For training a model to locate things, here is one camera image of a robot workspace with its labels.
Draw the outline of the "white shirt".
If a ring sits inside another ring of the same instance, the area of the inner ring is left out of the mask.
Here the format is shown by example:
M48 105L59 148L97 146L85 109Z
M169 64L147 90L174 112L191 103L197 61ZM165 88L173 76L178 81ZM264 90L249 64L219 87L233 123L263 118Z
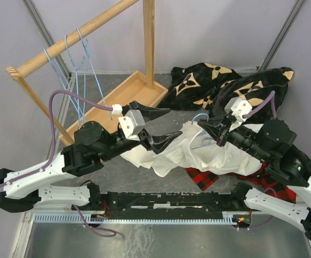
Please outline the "white shirt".
M192 150L191 147L204 138L198 137L204 130L196 122L191 125L191 122L187 121L181 131L183 134L160 154L137 146L121 154L121 157L138 168L153 169L159 177L166 176L177 167L192 167L202 172L211 171L217 175L236 173L243 176L253 174L261 167L260 161L230 143L219 147L213 140L212 145Z

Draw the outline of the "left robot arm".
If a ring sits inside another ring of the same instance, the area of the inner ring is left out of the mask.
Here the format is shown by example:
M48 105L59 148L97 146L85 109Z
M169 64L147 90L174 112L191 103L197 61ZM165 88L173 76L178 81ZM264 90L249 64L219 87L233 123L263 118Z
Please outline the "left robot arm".
M103 202L98 185L61 187L54 183L98 171L104 162L139 145L155 154L163 152L182 132L153 136L146 122L169 112L133 101L122 108L115 132L89 121L74 133L74 143L51 159L20 171L0 169L0 209L10 213L61 206L97 210Z

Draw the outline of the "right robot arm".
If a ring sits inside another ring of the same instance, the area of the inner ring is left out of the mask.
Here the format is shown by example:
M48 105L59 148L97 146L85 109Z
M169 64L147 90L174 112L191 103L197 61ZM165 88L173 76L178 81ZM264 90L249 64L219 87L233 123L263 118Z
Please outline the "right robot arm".
M295 207L274 197L261 199L259 191L249 190L232 194L230 205L236 210L247 206L271 214L296 226L311 241L311 159L294 145L296 133L279 119L266 121L258 132L244 125L231 130L229 115L220 120L200 120L197 124L218 146L230 143L260 163L266 163L265 171L305 202L304 206Z

